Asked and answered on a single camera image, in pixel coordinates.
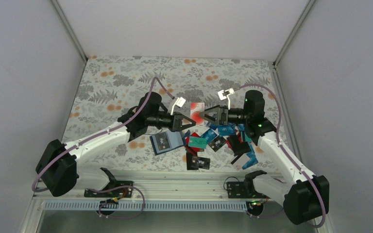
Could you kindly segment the dark blue card holder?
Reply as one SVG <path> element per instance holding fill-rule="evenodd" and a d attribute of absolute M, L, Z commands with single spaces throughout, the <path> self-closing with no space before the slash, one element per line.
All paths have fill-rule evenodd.
<path fill-rule="evenodd" d="M 155 155 L 160 155 L 185 145 L 185 139 L 181 132 L 166 131 L 150 136 Z"/>

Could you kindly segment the floral patterned table mat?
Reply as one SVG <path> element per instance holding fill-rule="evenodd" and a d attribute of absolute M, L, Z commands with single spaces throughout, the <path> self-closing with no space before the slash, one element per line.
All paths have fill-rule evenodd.
<path fill-rule="evenodd" d="M 269 64 L 264 60 L 204 59 L 173 57 L 91 56 L 86 64 L 78 92 L 70 112 L 62 142 L 76 140 L 115 122 L 138 105 L 149 91 L 152 79 L 161 80 L 174 97 L 183 97 L 186 104 L 178 109 L 190 115 L 192 102 L 203 102 L 205 107 L 226 105 L 217 92 L 244 84 L 261 84 L 275 92 Z M 147 135 L 126 144 L 112 147 L 84 159 L 83 168 L 109 170 L 187 171 L 185 148 L 155 155 L 149 134 L 159 132 L 150 127 Z M 269 158 L 255 147 L 258 163 L 239 171 L 263 170 L 278 173 Z M 199 156 L 210 159 L 209 169 L 203 172 L 239 172 L 230 162 L 233 151 L 227 145 L 217 152 L 207 147 Z"/>

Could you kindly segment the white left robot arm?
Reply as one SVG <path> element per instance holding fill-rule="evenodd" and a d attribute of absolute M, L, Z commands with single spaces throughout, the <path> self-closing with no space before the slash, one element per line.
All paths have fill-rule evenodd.
<path fill-rule="evenodd" d="M 194 120 L 174 110 L 184 103 L 184 98 L 174 98 L 170 108 L 166 108 L 161 95 L 147 93 L 137 106 L 105 129 L 67 143 L 58 139 L 51 141 L 35 168 L 38 177 L 33 183 L 34 192 L 49 191 L 52 196 L 59 197 L 74 188 L 82 188 L 97 190 L 105 197 L 112 195 L 116 183 L 106 170 L 101 167 L 85 169 L 84 163 L 104 150 L 135 140 L 149 127 L 181 132 L 195 126 Z"/>

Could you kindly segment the black logo card with chip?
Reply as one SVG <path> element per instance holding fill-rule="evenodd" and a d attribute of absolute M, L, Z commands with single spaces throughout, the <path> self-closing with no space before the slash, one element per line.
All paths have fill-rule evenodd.
<path fill-rule="evenodd" d="M 170 143 L 166 133 L 157 134 L 155 137 L 158 150 L 166 150 L 170 148 Z"/>

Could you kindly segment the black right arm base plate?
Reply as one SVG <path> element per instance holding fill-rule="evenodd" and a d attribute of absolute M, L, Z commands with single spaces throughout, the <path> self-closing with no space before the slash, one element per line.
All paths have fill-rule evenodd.
<path fill-rule="evenodd" d="M 227 182 L 226 190 L 229 199 L 251 199 L 256 196 L 246 189 L 243 182 Z"/>

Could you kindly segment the blue card right pile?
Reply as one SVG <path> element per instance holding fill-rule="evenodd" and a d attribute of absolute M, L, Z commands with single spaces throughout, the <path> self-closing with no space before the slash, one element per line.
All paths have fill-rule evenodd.
<path fill-rule="evenodd" d="M 249 160 L 242 166 L 243 170 L 258 164 L 258 160 L 254 152 L 249 152 L 246 155 L 248 156 Z"/>

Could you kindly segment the black patterned card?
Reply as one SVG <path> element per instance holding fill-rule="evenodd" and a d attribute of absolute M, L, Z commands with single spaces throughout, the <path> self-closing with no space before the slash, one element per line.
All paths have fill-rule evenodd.
<path fill-rule="evenodd" d="M 208 145 L 214 151 L 217 152 L 220 148 L 222 148 L 226 144 L 226 140 L 224 137 L 218 135 L 215 137 Z"/>

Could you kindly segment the aluminium rail frame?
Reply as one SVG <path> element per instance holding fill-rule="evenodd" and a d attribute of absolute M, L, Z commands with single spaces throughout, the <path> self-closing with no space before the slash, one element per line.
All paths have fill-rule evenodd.
<path fill-rule="evenodd" d="M 77 183 L 60 197 L 110 199 L 125 193 L 125 200 L 227 200 L 227 181 L 243 180 L 244 172 L 201 170 L 135 171 L 92 169 L 79 175 Z"/>

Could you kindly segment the teal card in pile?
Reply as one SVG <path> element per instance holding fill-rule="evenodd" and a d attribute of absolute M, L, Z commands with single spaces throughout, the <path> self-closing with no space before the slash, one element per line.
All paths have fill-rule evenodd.
<path fill-rule="evenodd" d="M 205 149 L 207 146 L 207 139 L 201 137 L 190 136 L 188 146 L 192 148 Z"/>

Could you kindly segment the white card right pile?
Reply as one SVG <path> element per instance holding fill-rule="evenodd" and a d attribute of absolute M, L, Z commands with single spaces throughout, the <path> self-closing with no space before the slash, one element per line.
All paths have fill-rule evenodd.
<path fill-rule="evenodd" d="M 242 170 L 242 167 L 250 161 L 250 157 L 247 154 L 237 155 L 232 160 L 231 164 L 236 170 Z"/>

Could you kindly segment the black card lower pile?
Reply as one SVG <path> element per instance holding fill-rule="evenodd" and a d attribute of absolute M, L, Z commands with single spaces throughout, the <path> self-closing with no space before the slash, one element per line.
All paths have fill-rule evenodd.
<path fill-rule="evenodd" d="M 198 157 L 192 153 L 186 154 L 186 169 L 187 170 L 198 170 L 198 169 L 210 169 L 210 159 L 204 157 Z"/>

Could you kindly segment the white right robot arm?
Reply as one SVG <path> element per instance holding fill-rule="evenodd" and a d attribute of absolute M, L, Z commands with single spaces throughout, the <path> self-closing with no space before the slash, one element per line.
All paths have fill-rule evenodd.
<path fill-rule="evenodd" d="M 244 193 L 255 198 L 263 194 L 283 207 L 295 225 L 321 218 L 321 227 L 329 212 L 329 181 L 317 176 L 281 141 L 279 130 L 265 116 L 265 100 L 257 90 L 247 91 L 242 108 L 217 105 L 200 113 L 204 120 L 220 125 L 243 124 L 246 134 L 263 150 L 284 178 L 280 182 L 267 172 L 255 171 L 244 178 Z"/>

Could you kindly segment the white floral VIP card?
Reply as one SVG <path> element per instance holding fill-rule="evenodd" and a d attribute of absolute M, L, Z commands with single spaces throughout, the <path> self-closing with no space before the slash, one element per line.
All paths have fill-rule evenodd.
<path fill-rule="evenodd" d="M 190 118 L 196 122 L 196 125 L 203 125 L 204 119 L 200 117 L 200 113 L 205 110 L 203 102 L 192 102 L 190 104 Z"/>

